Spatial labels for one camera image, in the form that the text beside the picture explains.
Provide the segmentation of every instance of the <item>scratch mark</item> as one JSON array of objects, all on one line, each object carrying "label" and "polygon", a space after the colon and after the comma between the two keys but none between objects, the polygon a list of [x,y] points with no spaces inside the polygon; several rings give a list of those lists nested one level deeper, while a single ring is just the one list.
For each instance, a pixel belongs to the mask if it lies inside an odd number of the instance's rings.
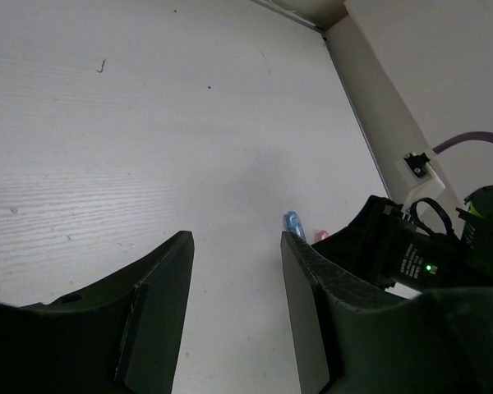
[{"label": "scratch mark", "polygon": [[269,76],[271,76],[272,75],[272,70],[270,70],[269,60],[266,58],[266,56],[263,53],[263,51],[260,51],[260,53],[261,53],[261,56],[265,59],[266,65],[269,67]]},{"label": "scratch mark", "polygon": [[102,66],[100,67],[100,70],[96,70],[99,74],[104,71],[104,64],[106,64],[106,59],[102,61]]}]

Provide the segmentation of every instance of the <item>pink object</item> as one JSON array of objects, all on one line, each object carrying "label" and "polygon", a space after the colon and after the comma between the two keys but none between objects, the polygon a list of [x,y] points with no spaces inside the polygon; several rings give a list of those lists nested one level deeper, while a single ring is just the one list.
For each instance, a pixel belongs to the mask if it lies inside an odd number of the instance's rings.
[{"label": "pink object", "polygon": [[319,230],[315,235],[314,235],[314,242],[320,242],[327,238],[329,236],[329,233],[325,230]]}]

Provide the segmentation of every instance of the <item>black cable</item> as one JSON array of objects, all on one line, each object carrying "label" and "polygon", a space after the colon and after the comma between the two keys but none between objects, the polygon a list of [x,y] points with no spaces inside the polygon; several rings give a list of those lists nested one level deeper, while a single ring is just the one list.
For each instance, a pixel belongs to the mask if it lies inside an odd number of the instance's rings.
[{"label": "black cable", "polygon": [[424,197],[423,199],[419,199],[412,203],[411,208],[409,208],[409,214],[411,215],[412,222],[419,226],[423,231],[427,233],[427,235],[433,237],[436,235],[436,233],[431,230],[420,218],[418,217],[418,211],[417,211],[417,206],[418,203],[426,203],[429,205],[433,210],[436,212],[436,214],[442,219],[442,222],[444,223],[445,227],[445,232],[451,238],[453,241],[458,241],[458,237],[454,233],[453,229],[453,223],[451,222],[451,218],[449,215],[444,211],[444,209],[438,204],[436,201],[433,199],[430,199],[429,197]]},{"label": "black cable", "polygon": [[452,146],[465,141],[484,141],[493,144],[493,133],[490,131],[469,131],[468,133],[462,133],[438,144],[433,148],[433,151],[436,154],[440,154]]}]

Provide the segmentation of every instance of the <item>blue object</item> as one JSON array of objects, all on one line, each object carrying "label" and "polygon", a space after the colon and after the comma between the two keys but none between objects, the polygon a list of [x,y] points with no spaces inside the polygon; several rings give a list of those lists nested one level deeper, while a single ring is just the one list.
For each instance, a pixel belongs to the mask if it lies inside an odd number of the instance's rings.
[{"label": "blue object", "polygon": [[293,232],[306,242],[302,221],[299,220],[299,216],[294,211],[288,211],[283,215],[283,227],[285,231]]}]

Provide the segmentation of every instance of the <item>white table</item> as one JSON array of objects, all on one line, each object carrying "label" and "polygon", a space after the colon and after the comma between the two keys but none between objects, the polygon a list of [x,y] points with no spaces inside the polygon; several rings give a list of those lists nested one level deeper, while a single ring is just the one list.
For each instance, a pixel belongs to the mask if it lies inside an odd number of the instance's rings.
[{"label": "white table", "polygon": [[247,0],[0,1],[0,301],[193,231],[174,393],[299,393],[282,215],[333,232],[370,194],[316,32]]}]

